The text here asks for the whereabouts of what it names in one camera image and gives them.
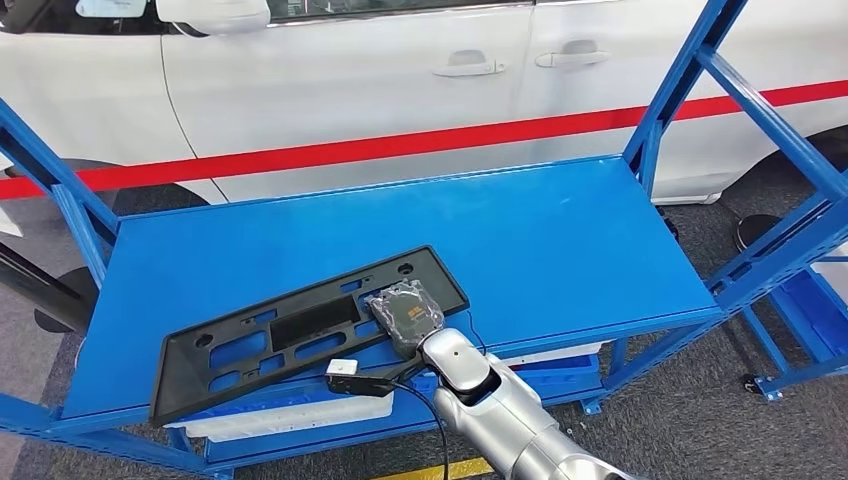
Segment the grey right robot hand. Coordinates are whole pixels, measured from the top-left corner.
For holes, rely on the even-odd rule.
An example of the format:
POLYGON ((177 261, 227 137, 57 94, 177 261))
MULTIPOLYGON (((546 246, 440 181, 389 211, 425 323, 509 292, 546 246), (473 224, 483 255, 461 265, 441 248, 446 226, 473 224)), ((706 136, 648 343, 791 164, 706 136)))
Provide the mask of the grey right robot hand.
POLYGON ((390 336, 393 350, 407 360, 418 354, 428 337, 444 327, 442 309, 417 279, 404 279, 369 295, 365 304, 390 336))

